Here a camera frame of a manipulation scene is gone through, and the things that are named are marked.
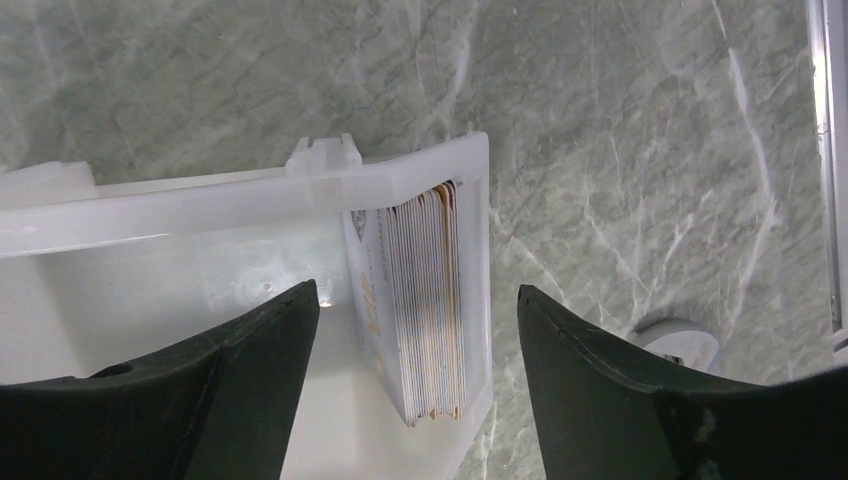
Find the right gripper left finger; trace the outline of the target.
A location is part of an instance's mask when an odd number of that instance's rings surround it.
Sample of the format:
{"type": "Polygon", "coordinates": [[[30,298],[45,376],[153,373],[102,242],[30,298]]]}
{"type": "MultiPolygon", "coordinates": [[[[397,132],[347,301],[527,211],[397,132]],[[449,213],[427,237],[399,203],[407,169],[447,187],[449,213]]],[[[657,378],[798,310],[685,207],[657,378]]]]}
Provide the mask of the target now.
{"type": "Polygon", "coordinates": [[[5,479],[277,479],[320,306],[314,281],[87,378],[1,389],[5,479]]]}

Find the clear plastic bin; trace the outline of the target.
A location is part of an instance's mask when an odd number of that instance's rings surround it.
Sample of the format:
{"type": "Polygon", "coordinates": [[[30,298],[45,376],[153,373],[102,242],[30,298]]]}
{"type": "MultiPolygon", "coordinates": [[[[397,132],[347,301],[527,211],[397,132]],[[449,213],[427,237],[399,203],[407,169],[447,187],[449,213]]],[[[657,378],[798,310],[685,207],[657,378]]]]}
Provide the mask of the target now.
{"type": "Polygon", "coordinates": [[[1,175],[1,389],[87,378],[312,280],[316,336],[277,479],[451,479],[493,402],[489,139],[364,159],[301,139],[281,167],[99,185],[84,162],[1,175]],[[343,217],[458,188],[467,397],[400,418],[360,338],[343,217]]]}

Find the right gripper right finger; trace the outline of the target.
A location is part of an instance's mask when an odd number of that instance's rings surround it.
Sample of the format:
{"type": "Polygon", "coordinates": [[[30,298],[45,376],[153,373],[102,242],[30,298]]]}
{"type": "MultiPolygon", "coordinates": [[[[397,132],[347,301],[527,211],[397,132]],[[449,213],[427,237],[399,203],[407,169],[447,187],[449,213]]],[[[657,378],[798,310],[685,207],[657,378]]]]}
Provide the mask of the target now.
{"type": "Polygon", "coordinates": [[[517,322],[550,479],[843,479],[847,371],[760,386],[674,364],[532,285],[517,322]]]}

